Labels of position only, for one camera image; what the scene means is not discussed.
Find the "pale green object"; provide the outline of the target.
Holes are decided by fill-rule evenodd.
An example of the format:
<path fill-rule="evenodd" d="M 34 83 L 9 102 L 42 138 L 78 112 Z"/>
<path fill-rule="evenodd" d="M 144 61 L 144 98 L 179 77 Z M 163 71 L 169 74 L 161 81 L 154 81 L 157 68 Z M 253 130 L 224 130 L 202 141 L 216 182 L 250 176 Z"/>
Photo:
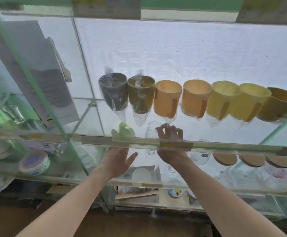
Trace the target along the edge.
<path fill-rule="evenodd" d="M 136 137 L 134 130 L 124 122 L 119 123 L 118 130 L 112 129 L 111 135 L 120 137 Z"/>

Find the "clear glass tumbler with label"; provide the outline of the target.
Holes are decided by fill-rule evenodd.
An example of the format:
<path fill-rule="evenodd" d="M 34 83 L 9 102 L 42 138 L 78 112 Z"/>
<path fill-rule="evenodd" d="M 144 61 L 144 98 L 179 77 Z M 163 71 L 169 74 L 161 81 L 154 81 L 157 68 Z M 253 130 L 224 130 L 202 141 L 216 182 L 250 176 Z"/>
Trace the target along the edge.
<path fill-rule="evenodd" d="M 212 153 L 205 152 L 190 152 L 188 154 L 193 163 L 199 166 L 206 164 L 209 161 L 211 155 Z"/>

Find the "person's right hand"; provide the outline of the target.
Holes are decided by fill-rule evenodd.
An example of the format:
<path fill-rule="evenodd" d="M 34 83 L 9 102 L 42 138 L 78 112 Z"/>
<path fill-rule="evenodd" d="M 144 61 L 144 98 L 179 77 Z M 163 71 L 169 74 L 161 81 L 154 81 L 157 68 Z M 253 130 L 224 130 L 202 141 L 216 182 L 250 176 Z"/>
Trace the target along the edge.
<path fill-rule="evenodd" d="M 164 123 L 161 126 L 165 127 L 164 132 L 166 133 L 166 139 L 159 139 L 160 142 L 168 140 L 183 141 L 182 129 L 177 128 L 174 125 L 170 126 L 168 123 Z M 160 148 L 157 150 L 157 153 L 165 163 L 171 165 L 175 169 L 183 163 L 191 162 L 191 159 L 187 156 L 185 151 L 163 150 Z"/>

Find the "person's left hand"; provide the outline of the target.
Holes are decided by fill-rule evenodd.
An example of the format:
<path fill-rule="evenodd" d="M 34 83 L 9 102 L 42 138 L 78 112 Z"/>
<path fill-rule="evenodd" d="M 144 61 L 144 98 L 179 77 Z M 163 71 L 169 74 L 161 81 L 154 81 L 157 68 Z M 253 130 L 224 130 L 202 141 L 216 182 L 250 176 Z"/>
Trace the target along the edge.
<path fill-rule="evenodd" d="M 106 182 L 121 176 L 128 170 L 125 164 L 126 159 L 129 157 L 128 153 L 128 148 L 110 147 L 107 154 L 102 158 L 100 165 L 96 168 L 96 171 L 103 176 Z"/>

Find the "lower glass shelf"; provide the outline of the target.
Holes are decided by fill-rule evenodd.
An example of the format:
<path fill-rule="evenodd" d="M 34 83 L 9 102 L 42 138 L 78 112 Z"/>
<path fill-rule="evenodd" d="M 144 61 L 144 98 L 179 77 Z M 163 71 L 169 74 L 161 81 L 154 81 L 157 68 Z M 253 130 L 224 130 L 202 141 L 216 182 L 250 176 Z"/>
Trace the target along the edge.
<path fill-rule="evenodd" d="M 40 182 L 48 182 L 54 184 L 69 184 L 69 185 L 78 185 L 82 182 L 82 179 L 70 179 L 70 178 L 62 178 L 62 177 L 53 177 L 53 176 L 46 176 L 46 175 L 38 175 L 38 176 L 27 176 L 22 174 L 10 174 L 10 173 L 0 173 L 0 176 L 5 176 L 8 178 L 15 178 L 21 180 L 32 180 L 32 181 L 40 181 Z M 131 182 L 126 179 L 112 179 L 108 181 L 110 185 L 122 185 L 122 186 L 132 186 L 132 187 L 147 187 L 147 188 L 159 188 L 159 189 L 182 189 L 187 190 L 189 187 L 186 184 L 182 183 L 136 183 Z M 276 196 L 287 196 L 287 191 L 278 191 L 278 190 L 248 190 L 248 189 L 230 189 L 232 192 L 235 193 L 242 193 L 242 194 L 268 194 L 268 195 L 276 195 Z"/>

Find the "person's right forearm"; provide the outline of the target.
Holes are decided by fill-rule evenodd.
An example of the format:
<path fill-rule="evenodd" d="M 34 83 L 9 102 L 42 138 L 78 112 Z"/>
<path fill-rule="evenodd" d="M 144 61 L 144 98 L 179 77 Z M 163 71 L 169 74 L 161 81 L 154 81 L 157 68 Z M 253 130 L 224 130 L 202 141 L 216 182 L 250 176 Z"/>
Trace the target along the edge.
<path fill-rule="evenodd" d="M 185 154 L 172 159 L 222 237 L 287 237 L 266 217 L 197 167 Z"/>

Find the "blue and yellow patterned cup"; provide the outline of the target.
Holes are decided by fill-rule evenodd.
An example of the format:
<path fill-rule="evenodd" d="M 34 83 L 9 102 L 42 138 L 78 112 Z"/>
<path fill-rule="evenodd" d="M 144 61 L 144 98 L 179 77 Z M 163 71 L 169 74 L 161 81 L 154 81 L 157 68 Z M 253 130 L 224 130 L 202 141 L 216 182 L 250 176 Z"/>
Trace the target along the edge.
<path fill-rule="evenodd" d="M 186 192 L 185 190 L 181 189 L 168 189 L 167 190 L 169 197 L 173 199 L 178 199 L 182 197 L 182 195 Z"/>

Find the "white cup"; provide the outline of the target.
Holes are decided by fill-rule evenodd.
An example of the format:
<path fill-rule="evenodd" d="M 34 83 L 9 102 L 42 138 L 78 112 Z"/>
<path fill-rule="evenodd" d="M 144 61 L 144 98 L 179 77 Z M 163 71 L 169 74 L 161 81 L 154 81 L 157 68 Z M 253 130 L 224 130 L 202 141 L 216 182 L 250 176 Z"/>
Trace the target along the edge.
<path fill-rule="evenodd" d="M 137 168 L 133 171 L 131 180 L 136 183 L 146 183 L 152 180 L 152 175 L 145 168 Z"/>

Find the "person's left forearm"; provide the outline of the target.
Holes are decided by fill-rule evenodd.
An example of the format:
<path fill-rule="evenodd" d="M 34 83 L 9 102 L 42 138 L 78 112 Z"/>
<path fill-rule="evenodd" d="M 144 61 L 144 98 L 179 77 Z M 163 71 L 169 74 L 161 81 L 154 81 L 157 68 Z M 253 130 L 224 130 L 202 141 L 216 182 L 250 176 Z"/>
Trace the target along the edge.
<path fill-rule="evenodd" d="M 112 174 L 111 168 L 99 166 L 15 237 L 73 237 Z"/>

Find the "open cardboard box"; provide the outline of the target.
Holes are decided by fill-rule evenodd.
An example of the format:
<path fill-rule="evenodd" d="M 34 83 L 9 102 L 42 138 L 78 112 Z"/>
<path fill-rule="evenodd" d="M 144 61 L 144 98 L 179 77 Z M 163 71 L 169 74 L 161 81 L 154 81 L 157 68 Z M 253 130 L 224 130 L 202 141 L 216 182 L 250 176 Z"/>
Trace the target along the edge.
<path fill-rule="evenodd" d="M 121 179 L 130 181 L 131 184 L 135 185 L 115 185 L 114 192 L 116 194 L 116 200 L 126 200 L 132 198 L 144 198 L 156 196 L 159 194 L 158 188 L 150 188 L 139 185 L 139 183 L 132 182 L 131 176 L 135 169 L 145 168 L 150 171 L 152 175 L 152 180 L 150 182 L 161 181 L 161 173 L 159 166 L 143 166 L 143 167 L 130 167 L 122 176 Z"/>

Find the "glass shelf with front rail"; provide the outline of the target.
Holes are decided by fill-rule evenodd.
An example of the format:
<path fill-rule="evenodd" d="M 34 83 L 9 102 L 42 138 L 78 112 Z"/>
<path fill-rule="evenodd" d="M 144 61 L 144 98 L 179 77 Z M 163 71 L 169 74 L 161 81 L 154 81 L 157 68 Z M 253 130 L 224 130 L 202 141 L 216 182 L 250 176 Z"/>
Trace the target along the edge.
<path fill-rule="evenodd" d="M 276 155 L 287 157 L 287 147 L 211 143 L 185 140 L 165 140 L 137 137 L 118 137 L 103 135 L 82 134 L 57 134 L 52 132 L 37 131 L 3 131 L 0 130 L 0 139 L 30 140 L 40 142 L 65 143 L 72 142 L 79 145 L 99 145 L 104 147 L 129 147 L 140 149 L 164 149 L 188 152 L 207 152 L 217 154 L 240 154 L 240 155 Z"/>

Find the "clear wine glass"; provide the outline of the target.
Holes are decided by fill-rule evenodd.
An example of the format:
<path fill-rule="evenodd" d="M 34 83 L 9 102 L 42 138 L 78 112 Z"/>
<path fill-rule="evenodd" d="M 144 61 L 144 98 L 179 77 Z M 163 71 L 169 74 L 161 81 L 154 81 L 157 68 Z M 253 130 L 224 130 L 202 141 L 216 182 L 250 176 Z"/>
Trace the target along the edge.
<path fill-rule="evenodd" d="M 161 123 L 157 122 L 157 121 L 152 121 L 148 124 L 147 126 L 147 130 L 145 132 L 145 138 L 150 138 L 150 139 L 158 139 L 158 133 L 156 128 L 160 127 Z M 145 155 L 148 158 L 152 158 L 156 156 L 156 150 L 153 149 L 149 149 L 145 151 Z"/>

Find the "grey cardboard sheet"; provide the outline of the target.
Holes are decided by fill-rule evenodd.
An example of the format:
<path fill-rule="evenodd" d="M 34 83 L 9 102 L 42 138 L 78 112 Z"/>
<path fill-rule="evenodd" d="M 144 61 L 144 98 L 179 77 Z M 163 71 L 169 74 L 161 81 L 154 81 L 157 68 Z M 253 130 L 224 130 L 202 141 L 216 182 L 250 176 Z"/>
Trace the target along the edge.
<path fill-rule="evenodd" d="M 52 39 L 45 38 L 37 20 L 7 21 L 5 27 L 24 65 L 38 84 L 61 125 L 80 120 Z M 0 34 L 0 60 L 46 127 L 56 126 L 37 92 Z"/>

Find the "clear glass jar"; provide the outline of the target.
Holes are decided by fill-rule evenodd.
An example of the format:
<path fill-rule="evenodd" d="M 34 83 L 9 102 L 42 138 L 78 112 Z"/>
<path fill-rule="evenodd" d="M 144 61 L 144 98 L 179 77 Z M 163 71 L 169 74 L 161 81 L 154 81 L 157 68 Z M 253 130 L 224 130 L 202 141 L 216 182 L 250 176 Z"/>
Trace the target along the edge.
<path fill-rule="evenodd" d="M 11 117 L 15 124 L 21 124 L 26 121 L 26 119 L 19 111 L 18 106 L 15 104 L 5 104 L 2 107 L 2 110 Z"/>

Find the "white bowl with blue pattern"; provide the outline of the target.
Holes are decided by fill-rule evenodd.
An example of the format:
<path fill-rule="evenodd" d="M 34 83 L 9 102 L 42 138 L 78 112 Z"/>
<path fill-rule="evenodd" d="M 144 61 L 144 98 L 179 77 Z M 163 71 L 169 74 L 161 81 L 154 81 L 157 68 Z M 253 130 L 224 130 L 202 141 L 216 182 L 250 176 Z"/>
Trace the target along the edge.
<path fill-rule="evenodd" d="M 31 150 L 18 163 L 19 172 L 27 176 L 38 176 L 43 174 L 51 164 L 48 153 L 43 150 Z"/>

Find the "row of wrapped coloured mugs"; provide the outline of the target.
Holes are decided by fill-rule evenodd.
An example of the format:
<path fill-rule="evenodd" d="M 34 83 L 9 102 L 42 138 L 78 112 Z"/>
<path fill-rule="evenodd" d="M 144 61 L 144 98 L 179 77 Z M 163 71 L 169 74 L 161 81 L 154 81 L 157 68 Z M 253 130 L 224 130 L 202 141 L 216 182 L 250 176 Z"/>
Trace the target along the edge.
<path fill-rule="evenodd" d="M 207 117 L 217 126 L 228 116 L 240 122 L 239 127 L 257 118 L 263 122 L 287 121 L 287 90 L 263 87 L 254 83 L 220 80 L 212 84 L 201 79 L 189 79 L 183 85 L 173 80 L 156 81 L 138 71 L 133 77 L 106 72 L 98 79 L 102 98 L 108 107 L 125 123 L 125 110 L 130 104 L 137 126 L 142 126 L 150 112 L 171 123 L 178 108 L 189 117 Z"/>

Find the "upper shelf with labels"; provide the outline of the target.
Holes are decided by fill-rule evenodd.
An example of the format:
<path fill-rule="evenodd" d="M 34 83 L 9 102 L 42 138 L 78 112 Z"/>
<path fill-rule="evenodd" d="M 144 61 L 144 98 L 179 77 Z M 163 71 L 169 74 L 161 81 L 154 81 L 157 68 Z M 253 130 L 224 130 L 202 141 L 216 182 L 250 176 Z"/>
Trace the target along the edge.
<path fill-rule="evenodd" d="M 287 0 L 0 0 L 0 14 L 287 25 Z"/>

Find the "round wooden lid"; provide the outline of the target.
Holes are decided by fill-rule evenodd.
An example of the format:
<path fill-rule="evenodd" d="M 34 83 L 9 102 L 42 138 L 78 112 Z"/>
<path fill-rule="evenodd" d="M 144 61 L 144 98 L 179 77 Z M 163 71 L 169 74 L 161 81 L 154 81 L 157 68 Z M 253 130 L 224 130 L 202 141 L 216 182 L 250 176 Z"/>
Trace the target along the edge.
<path fill-rule="evenodd" d="M 276 168 L 287 168 L 287 157 L 277 155 L 264 155 L 265 160 Z"/>
<path fill-rule="evenodd" d="M 239 155 L 239 159 L 249 167 L 258 168 L 265 165 L 265 158 L 260 155 Z"/>
<path fill-rule="evenodd" d="M 216 162 L 223 166 L 233 166 L 237 163 L 237 155 L 235 154 L 219 154 L 213 153 Z"/>

